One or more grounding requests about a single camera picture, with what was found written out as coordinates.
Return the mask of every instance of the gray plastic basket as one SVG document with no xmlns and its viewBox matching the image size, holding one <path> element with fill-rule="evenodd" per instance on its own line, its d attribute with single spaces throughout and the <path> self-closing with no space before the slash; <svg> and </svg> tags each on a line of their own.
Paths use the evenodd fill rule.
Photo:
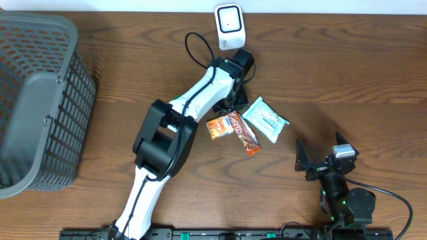
<svg viewBox="0 0 427 240">
<path fill-rule="evenodd" d="M 73 183 L 95 102 L 69 20 L 0 13 L 0 198 Z"/>
</svg>

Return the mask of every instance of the white packet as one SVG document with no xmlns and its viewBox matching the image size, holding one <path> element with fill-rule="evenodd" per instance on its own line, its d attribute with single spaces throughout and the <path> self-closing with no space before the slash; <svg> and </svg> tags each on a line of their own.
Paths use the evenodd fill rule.
<svg viewBox="0 0 427 240">
<path fill-rule="evenodd" d="M 273 109 L 258 97 L 255 103 L 242 115 L 243 118 L 255 125 L 268 139 L 276 143 L 279 133 L 288 121 L 280 117 Z"/>
</svg>

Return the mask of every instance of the white wall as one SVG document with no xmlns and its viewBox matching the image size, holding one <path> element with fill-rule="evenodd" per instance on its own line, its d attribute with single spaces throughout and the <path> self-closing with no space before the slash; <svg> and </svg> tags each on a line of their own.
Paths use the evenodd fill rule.
<svg viewBox="0 0 427 240">
<path fill-rule="evenodd" d="M 427 0 L 0 0 L 4 10 L 211 13 L 237 3 L 246 13 L 427 14 Z"/>
</svg>

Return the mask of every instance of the wooden tabletop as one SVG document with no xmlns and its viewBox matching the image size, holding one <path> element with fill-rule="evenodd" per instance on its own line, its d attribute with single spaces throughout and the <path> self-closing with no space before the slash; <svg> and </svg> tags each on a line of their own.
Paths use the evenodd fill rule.
<svg viewBox="0 0 427 240">
<path fill-rule="evenodd" d="M 79 50 L 99 84 L 75 183 L 55 193 L 26 191 L 0 201 L 0 239 L 58 239 L 63 229 L 96 229 L 117 219 L 135 174 L 132 145 L 147 108 L 170 101 L 205 70 L 183 38 L 197 31 L 219 51 L 213 14 L 56 13 L 79 31 Z M 191 153 L 155 208 L 154 223 L 177 228 L 274 228 L 319 225 L 320 183 L 294 171 L 295 140 L 322 161 L 334 133 L 360 151 L 349 178 L 409 200 L 405 239 L 427 235 L 427 18 L 387 15 L 246 14 L 246 49 L 262 96 L 290 121 L 276 144 L 252 126 L 262 151 L 246 156 L 237 135 L 212 141 L 200 121 Z M 190 41 L 196 58 L 208 52 Z M 377 196 L 372 227 L 397 236 L 408 218 L 402 202 Z"/>
</svg>

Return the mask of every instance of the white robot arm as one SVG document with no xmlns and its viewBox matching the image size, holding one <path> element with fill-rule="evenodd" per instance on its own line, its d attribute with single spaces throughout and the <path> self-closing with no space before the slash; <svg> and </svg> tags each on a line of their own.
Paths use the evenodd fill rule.
<svg viewBox="0 0 427 240">
<path fill-rule="evenodd" d="M 181 169 L 188 157 L 198 121 L 214 105 L 219 105 L 220 111 L 224 112 L 224 109 L 238 110 L 247 103 L 247 99 L 245 103 L 239 99 L 242 98 L 242 91 L 244 94 L 244 77 L 254 64 L 252 55 L 240 49 L 232 59 L 219 57 L 215 61 L 216 74 L 209 85 L 205 86 L 212 78 L 214 72 L 212 66 L 207 68 L 206 74 L 187 93 L 170 101 L 169 104 L 157 100 L 149 108 L 133 146 L 133 152 L 137 154 L 135 183 L 121 217 L 110 225 L 109 238 L 141 239 L 151 225 L 151 214 L 163 186 Z M 189 103 L 181 123 L 180 113 L 186 101 L 203 87 L 204 89 Z M 178 134 L 171 139 L 158 131 L 158 127 L 167 127 L 175 132 L 183 128 L 179 157 L 176 157 L 174 163 L 172 159 L 177 147 Z M 159 181 L 148 180 L 165 174 L 166 176 Z"/>
</svg>

